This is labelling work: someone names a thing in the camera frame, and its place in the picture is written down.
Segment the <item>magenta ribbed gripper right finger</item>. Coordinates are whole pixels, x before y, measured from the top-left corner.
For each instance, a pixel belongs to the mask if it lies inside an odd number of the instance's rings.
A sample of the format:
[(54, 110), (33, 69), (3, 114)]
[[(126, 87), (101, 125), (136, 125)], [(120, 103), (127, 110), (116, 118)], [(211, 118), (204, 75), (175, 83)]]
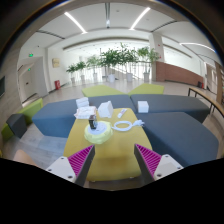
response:
[(134, 145), (134, 155), (145, 184), (152, 183), (183, 168), (169, 154), (160, 155), (139, 144)]

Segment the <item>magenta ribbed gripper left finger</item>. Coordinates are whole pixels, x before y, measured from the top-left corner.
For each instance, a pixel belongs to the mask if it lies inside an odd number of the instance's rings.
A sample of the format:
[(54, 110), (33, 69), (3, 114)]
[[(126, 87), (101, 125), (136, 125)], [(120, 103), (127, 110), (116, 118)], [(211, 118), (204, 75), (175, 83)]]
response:
[(94, 156), (95, 146), (90, 145), (69, 157), (59, 157), (47, 171), (83, 187)]

